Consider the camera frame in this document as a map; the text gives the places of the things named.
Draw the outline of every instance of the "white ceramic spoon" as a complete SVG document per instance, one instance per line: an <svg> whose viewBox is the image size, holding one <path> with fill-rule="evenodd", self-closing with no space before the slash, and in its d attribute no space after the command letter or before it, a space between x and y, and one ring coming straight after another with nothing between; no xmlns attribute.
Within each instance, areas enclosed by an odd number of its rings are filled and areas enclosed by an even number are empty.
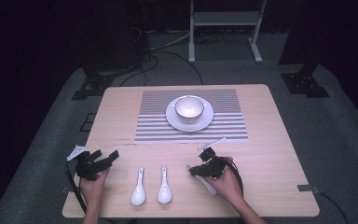
<svg viewBox="0 0 358 224"><path fill-rule="evenodd" d="M133 205L141 205L145 201L145 190L142 185L142 179L144 177L145 168L139 168L138 170L138 184L136 185L136 189L132 194L131 203Z"/></svg>
<svg viewBox="0 0 358 224"><path fill-rule="evenodd" d="M161 168L161 171L162 171L162 183L161 183L161 188L159 188L159 192L158 192L158 201L160 203L168 203L172 198L172 194L171 194L170 187L168 186L167 183L167 167L163 166Z"/></svg>

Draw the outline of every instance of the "metal rack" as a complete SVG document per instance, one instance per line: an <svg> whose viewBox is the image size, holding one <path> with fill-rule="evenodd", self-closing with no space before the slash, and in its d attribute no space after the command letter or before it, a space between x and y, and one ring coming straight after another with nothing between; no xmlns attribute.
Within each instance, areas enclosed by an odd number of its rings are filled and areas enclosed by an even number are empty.
<svg viewBox="0 0 358 224"><path fill-rule="evenodd" d="M255 33L253 37L248 38L252 53L255 56L256 63L262 63L260 52L258 51L256 40L263 20L264 9L267 0L262 0L258 11L243 12L195 12L194 0L191 0L190 6L190 40L188 43L188 60L193 63L196 61L194 49L194 27L195 26L216 26L216 25L254 25Z"/></svg>

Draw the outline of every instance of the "black cable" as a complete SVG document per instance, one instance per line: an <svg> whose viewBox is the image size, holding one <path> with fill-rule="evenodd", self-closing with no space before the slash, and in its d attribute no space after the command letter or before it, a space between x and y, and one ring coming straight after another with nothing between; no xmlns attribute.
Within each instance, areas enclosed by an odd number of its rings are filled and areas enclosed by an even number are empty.
<svg viewBox="0 0 358 224"><path fill-rule="evenodd" d="M179 57L180 59L185 61L188 65L190 65L192 68L194 68L194 70L196 70L197 75L199 75L199 78L200 78L200 84L203 85L202 77L201 77L201 74L200 74L199 70L193 64L191 64L187 59L183 58L182 56L180 56L178 54L175 54L175 53L172 53L172 52L169 52L169 51L158 51L158 52L153 52L153 53L167 53L167 54L171 54L171 55L174 55L176 57Z"/></svg>
<svg viewBox="0 0 358 224"><path fill-rule="evenodd" d="M240 176L240 173L238 172L237 165L234 163L234 161L232 161L231 159L229 159L227 157L216 157L216 158L222 160L225 163L225 165L228 166L228 168L237 177L238 184L240 185L240 189L241 189L241 194L243 196L243 183L242 183L242 178Z"/></svg>
<svg viewBox="0 0 358 224"><path fill-rule="evenodd" d="M339 211L339 213L342 215L342 217L344 218L344 221L346 224L349 224L348 218L345 215L344 211L342 211L341 207L338 205L338 203L336 203L332 198L330 198L327 194L319 191L319 194L324 196L328 201L330 201L330 203L332 203Z"/></svg>
<svg viewBox="0 0 358 224"><path fill-rule="evenodd" d="M140 74L144 74L144 76L145 76L145 78L147 78L147 82L148 82L149 77L146 75L146 72L152 70L153 68L155 68L155 67L158 65L158 58L157 58L156 56L154 56L154 55L150 55L150 57L152 57L152 58L154 58L154 59L156 60L156 63L153 64L152 67L148 68L147 70L143 70L142 67L140 67L139 69L141 70L141 72L135 73L135 74L131 75L130 77L127 77L126 79L124 79L124 81L121 82L121 84L119 85L119 87L122 87L122 86L124 85L124 83L125 83L126 81L128 81L130 78L135 77L135 76L138 76L138 75L140 75Z"/></svg>
<svg viewBox="0 0 358 224"><path fill-rule="evenodd" d="M72 186L74 194L75 194L77 200L79 201L81 208L83 209L84 213L86 213L86 211L87 211L86 204L84 203L83 198L81 197L80 189L77 188L74 178L72 177L71 171L69 170L68 165L69 165L69 161L66 162L66 166L65 166L66 176L68 177L69 183Z"/></svg>
<svg viewBox="0 0 358 224"><path fill-rule="evenodd" d="M164 44L162 46L159 46L159 47L156 47L156 48L152 48L150 49L150 51L156 51L156 50L159 50L159 49L164 49L164 48L167 48L169 46L173 46L173 45L178 45L178 44L181 44L182 42L184 42L184 40L188 40L188 37L190 36L190 32L187 32L187 34L183 35L182 37L179 37L167 44Z"/></svg>
<svg viewBox="0 0 358 224"><path fill-rule="evenodd" d="M81 186L81 177L79 177L79 184L78 184L78 189L79 189L79 192L81 193L81 188L80 188L80 186Z"/></svg>
<svg viewBox="0 0 358 224"><path fill-rule="evenodd" d="M199 44L199 45L212 45L212 44L222 42L226 39L223 34L218 34L218 35L221 35L221 38L218 38L215 35L203 35L203 34L196 35L194 43Z"/></svg>

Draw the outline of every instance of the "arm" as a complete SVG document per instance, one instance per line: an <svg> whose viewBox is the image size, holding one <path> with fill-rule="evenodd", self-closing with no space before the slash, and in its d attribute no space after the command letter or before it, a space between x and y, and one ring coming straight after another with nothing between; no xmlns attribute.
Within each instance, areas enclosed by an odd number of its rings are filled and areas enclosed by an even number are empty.
<svg viewBox="0 0 358 224"><path fill-rule="evenodd" d="M87 205L87 212L84 216L83 224L98 223L103 197L103 186L108 174L109 168L102 171L101 175L95 181L82 179L80 190Z"/></svg>
<svg viewBox="0 0 358 224"><path fill-rule="evenodd" d="M220 178L215 179L210 176L206 176L204 179L233 206L245 223L266 223L243 199L237 177L227 166L225 167L225 170Z"/></svg>

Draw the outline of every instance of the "plate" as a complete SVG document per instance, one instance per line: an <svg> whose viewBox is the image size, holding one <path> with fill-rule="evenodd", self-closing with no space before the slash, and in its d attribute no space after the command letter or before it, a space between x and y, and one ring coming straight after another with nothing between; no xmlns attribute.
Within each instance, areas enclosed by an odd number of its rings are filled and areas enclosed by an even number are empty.
<svg viewBox="0 0 358 224"><path fill-rule="evenodd" d="M181 97L178 97L170 102L170 104L167 106L167 110L165 112L165 116L167 117L167 121L173 126L173 128L182 131L182 132L197 132L199 130L202 130L206 128L213 119L213 108L212 106L206 101L205 99L197 96L199 98L204 106L204 111L201 114L201 117L199 120L197 120L194 123L184 123L180 120L178 117L179 115L176 114L175 111L175 105L176 102Z"/></svg>

